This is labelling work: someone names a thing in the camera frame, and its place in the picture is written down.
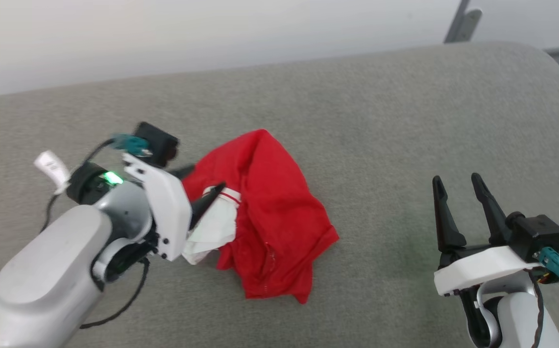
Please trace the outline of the grey metal bracket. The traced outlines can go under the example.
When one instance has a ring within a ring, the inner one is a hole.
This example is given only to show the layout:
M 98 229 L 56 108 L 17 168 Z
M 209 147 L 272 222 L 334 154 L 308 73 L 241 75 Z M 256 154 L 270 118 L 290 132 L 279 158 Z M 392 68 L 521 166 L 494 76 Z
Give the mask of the grey metal bracket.
M 443 44 L 470 42 L 482 15 L 482 9 L 471 7 L 471 0 L 460 0 Z

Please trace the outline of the grey fabric sofa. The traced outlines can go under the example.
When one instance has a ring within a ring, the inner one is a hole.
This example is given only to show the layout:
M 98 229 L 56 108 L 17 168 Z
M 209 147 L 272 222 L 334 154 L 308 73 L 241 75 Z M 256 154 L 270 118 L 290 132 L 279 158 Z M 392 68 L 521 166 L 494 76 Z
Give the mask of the grey fabric sofa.
M 247 300 L 233 270 L 151 259 L 121 317 L 69 348 L 471 348 L 439 296 L 432 178 L 471 245 L 489 237 L 471 174 L 506 214 L 559 225 L 559 65 L 516 43 L 467 43 L 174 73 L 0 96 L 0 270 L 38 233 L 50 149 L 74 167 L 147 121 L 177 136 L 173 167 L 255 129 L 291 153 L 340 240 L 308 303 Z

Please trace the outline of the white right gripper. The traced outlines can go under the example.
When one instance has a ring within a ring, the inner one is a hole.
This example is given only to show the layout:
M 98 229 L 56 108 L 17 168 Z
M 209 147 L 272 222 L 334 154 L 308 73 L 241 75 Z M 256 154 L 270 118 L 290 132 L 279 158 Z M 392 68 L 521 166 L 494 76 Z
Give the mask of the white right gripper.
M 434 272 L 437 293 L 443 296 L 455 290 L 484 286 L 484 293 L 528 291 L 534 294 L 535 291 L 529 289 L 529 273 L 526 270 L 533 270 L 542 265 L 537 261 L 526 262 L 511 247 L 502 246 L 507 244 L 511 236 L 511 230 L 505 224 L 506 216 L 480 174 L 473 173 L 471 182 L 486 216 L 490 232 L 489 244 L 498 247 L 462 258 Z M 458 231 L 447 204 L 447 191 L 438 175 L 432 179 L 432 193 L 438 250 L 449 252 L 465 247 L 465 236 Z

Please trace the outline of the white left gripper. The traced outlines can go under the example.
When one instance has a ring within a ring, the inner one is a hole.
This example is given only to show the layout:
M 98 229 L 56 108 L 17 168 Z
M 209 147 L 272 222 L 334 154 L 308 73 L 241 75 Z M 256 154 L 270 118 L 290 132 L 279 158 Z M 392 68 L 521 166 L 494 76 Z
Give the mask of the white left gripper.
M 123 154 L 123 161 L 125 172 L 143 185 L 158 233 L 157 254 L 169 261 L 178 259 L 184 251 L 188 231 L 200 222 L 226 183 L 210 187 L 190 203 L 181 181 L 195 171 L 195 164 L 167 172 L 128 153 Z

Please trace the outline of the red basketball jersey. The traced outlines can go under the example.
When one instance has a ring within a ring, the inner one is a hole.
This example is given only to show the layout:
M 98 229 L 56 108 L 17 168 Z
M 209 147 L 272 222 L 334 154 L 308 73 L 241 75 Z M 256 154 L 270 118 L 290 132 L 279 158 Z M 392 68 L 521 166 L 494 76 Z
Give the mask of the red basketball jersey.
M 268 130 L 224 143 L 183 180 L 191 200 L 225 187 L 189 232 L 183 257 L 198 264 L 218 250 L 217 268 L 234 269 L 247 299 L 292 295 L 306 304 L 313 262 L 339 240 L 304 175 Z

